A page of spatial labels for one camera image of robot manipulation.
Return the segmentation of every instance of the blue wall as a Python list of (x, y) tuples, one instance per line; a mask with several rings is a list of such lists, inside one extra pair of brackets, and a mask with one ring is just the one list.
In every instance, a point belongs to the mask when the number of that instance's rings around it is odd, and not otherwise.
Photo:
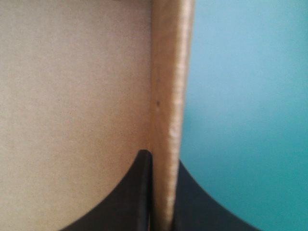
[(265, 231), (308, 230), (308, 1), (197, 0), (181, 159)]

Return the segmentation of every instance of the cardboard box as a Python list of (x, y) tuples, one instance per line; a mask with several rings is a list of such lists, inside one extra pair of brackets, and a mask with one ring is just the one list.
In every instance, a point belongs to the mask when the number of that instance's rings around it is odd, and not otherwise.
[(0, 226), (59, 230), (153, 153), (156, 230), (179, 162), (192, 0), (0, 0)]

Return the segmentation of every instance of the black curved shape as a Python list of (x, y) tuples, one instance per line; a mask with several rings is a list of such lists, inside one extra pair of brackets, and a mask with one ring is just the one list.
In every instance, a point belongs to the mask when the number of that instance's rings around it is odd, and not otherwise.
[(172, 231), (257, 231), (218, 204), (180, 163)]
[(147, 231), (151, 178), (152, 155), (141, 150), (115, 189), (62, 231)]

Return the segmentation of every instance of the cardboard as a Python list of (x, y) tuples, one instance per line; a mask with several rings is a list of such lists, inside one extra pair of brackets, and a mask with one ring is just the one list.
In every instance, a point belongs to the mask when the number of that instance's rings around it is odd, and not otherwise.
[(152, 4), (153, 229), (170, 230), (179, 152), (193, 0), (155, 0)]
[(2, 231), (76, 221), (140, 149), (152, 228), (170, 228), (192, 1), (0, 0)]

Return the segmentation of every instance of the teal background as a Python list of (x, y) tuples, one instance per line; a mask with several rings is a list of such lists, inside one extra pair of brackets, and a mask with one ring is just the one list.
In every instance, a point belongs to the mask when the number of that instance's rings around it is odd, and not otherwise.
[(308, 230), (308, 1), (197, 0), (181, 160), (265, 231)]

